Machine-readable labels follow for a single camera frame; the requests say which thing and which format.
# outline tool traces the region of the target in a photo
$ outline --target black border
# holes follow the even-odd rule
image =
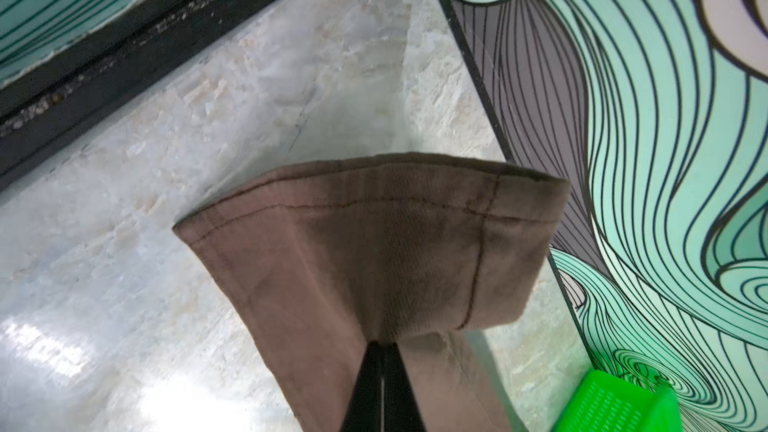
[[[0,122],[41,101],[50,107],[0,138],[0,191],[274,2],[195,1],[146,0],[1,89]]]
[[[510,148],[509,144],[507,143],[507,139],[504,136],[502,124],[499,122],[498,117],[496,116],[496,111],[494,111],[491,98],[488,96],[488,92],[485,89],[485,83],[482,80],[482,76],[480,75],[480,70],[477,67],[477,63],[475,63],[475,57],[469,49],[469,44],[467,43],[467,39],[464,36],[464,31],[458,24],[458,18],[456,17],[456,12],[453,9],[452,0],[438,0],[438,2],[440,3],[440,7],[442,8],[443,13],[446,15],[448,24],[451,27],[451,32],[453,32],[453,36],[456,39],[458,50],[462,54],[464,63],[469,70],[469,75],[472,78],[472,82],[475,84],[475,89],[477,90],[478,95],[480,96],[480,102],[482,102],[483,109],[485,109],[485,115],[488,118],[488,121],[491,123],[491,127],[493,128],[494,133],[496,134],[496,141],[498,142],[499,147],[501,147],[506,161],[514,164],[514,159],[512,158],[512,149]],[[579,337],[581,337],[581,342],[584,344],[584,349],[587,351],[587,356],[592,363],[592,367],[600,369],[597,361],[595,360],[595,357],[592,355],[587,342],[587,338],[584,336],[584,331],[581,329],[581,325],[578,321],[578,318],[576,317],[576,311],[571,304],[571,299],[568,298],[565,285],[563,284],[563,280],[560,277],[560,271],[558,270],[557,264],[554,262],[554,257],[552,257],[551,252],[547,254],[547,260],[549,261],[549,265],[552,267],[552,273],[554,274],[555,280],[558,281],[558,286],[560,287],[560,292],[563,295],[563,300],[565,300],[565,305],[568,307],[568,311],[571,313],[571,318],[576,325],[576,330],[578,331]]]

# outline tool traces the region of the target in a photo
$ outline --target green plastic basket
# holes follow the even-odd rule
[[[677,397],[656,394],[600,370],[590,371],[563,410],[556,432],[681,432]]]

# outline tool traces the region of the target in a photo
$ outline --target vertical seam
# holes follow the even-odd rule
[[[478,279],[480,277],[480,265],[482,264],[483,254],[485,252],[485,219],[491,213],[494,200],[496,199],[496,193],[498,192],[498,184],[502,180],[501,176],[496,176],[496,182],[493,186],[493,193],[491,199],[488,201],[488,206],[485,208],[485,212],[482,214],[482,220],[480,221],[480,236],[478,238],[478,259],[475,263],[475,275],[472,277],[472,288],[469,292],[469,305],[467,306],[467,314],[461,324],[456,327],[456,330],[463,329],[469,322],[472,316],[472,311],[475,308],[475,294],[477,293]]]

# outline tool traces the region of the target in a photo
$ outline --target marble surface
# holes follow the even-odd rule
[[[437,0],[278,0],[0,195],[0,430],[298,430],[171,232],[275,166],[502,160]],[[480,336],[530,430],[588,369],[552,271]]]

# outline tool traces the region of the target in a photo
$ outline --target brown trousers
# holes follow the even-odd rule
[[[281,167],[174,227],[306,431],[341,427],[369,341],[427,430],[510,430],[461,330],[522,314],[568,196],[503,163],[398,154]]]

